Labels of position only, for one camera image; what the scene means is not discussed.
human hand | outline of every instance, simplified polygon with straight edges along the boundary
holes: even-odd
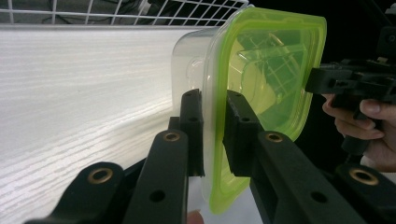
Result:
[[[199,211],[195,210],[187,214],[187,224],[204,224],[204,219]]]
[[[378,130],[371,119],[353,119],[352,111],[331,107],[333,94],[323,96],[326,98],[323,111],[335,118],[334,123],[339,133],[372,140],[363,153],[361,164],[380,172],[396,172],[396,105],[376,100],[361,101],[361,113],[371,119],[382,120],[381,130]]]

container lid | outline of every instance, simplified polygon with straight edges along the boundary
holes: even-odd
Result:
[[[204,82],[203,92],[205,122],[212,119],[212,132],[205,132],[213,136],[213,158],[205,159],[213,161],[208,194],[213,213],[225,211],[249,183],[230,172],[222,144],[227,90],[245,95],[264,130],[294,141],[312,99],[304,86],[312,67],[320,64],[325,37],[322,17],[258,7],[238,11],[219,29],[206,56],[204,80],[211,83]]]

finger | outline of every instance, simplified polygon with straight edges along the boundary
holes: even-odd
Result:
[[[187,214],[187,224],[204,224],[204,218],[195,210]]]
[[[332,100],[332,98],[334,98],[334,94],[322,94],[322,96],[326,98],[326,100]]]
[[[367,117],[384,119],[393,127],[396,127],[396,105],[385,104],[376,100],[363,100],[360,109]]]
[[[326,114],[363,130],[372,130],[375,127],[375,123],[371,119],[353,119],[354,114],[352,111],[343,108],[333,108],[330,103],[331,102],[327,101],[323,104],[322,108]]]
[[[396,172],[396,152],[389,150],[382,139],[371,141],[363,155],[362,165],[380,172]]]
[[[337,131],[341,134],[356,137],[363,140],[372,140],[377,138],[382,138],[384,133],[378,129],[365,130],[358,126],[351,125],[341,119],[336,119],[334,121]]]

black plastic bracket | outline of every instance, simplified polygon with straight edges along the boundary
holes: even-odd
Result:
[[[188,144],[178,130],[157,134],[122,223],[186,222]]]
[[[313,68],[305,90],[314,94],[335,94],[332,106],[353,111],[354,119],[367,119],[359,104],[364,99],[376,99],[396,104],[396,73],[386,63],[371,61],[348,61],[323,64]],[[380,128],[380,120],[375,120]],[[346,136],[342,149],[359,156],[368,147],[369,140]]]

clear plastic container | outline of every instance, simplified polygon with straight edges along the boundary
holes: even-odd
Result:
[[[215,214],[248,186],[235,177],[222,144],[227,90],[243,93],[267,131],[292,140],[301,133],[312,95],[304,91],[318,67],[326,37],[324,18],[248,7],[220,28],[182,36],[172,59],[175,114],[185,91],[202,90],[204,197]]]

